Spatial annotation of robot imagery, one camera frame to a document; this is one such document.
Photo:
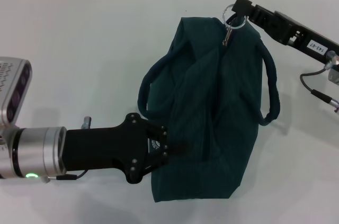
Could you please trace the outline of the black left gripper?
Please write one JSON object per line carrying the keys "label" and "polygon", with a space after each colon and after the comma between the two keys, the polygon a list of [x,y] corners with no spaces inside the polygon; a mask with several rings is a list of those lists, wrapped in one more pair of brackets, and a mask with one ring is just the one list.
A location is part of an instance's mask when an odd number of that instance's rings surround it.
{"label": "black left gripper", "polygon": [[68,130],[61,159],[67,171],[115,168],[130,184],[186,154],[185,142],[167,144],[167,129],[129,113],[116,127]]}

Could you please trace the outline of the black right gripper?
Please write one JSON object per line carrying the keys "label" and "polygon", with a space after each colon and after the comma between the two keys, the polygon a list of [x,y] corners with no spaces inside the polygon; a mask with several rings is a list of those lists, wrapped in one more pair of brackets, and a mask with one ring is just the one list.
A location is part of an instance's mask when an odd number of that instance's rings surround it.
{"label": "black right gripper", "polygon": [[232,11],[238,16],[246,16],[278,43],[290,46],[322,64],[330,60],[328,52],[338,54],[338,43],[280,12],[253,6],[249,0],[236,0]]}

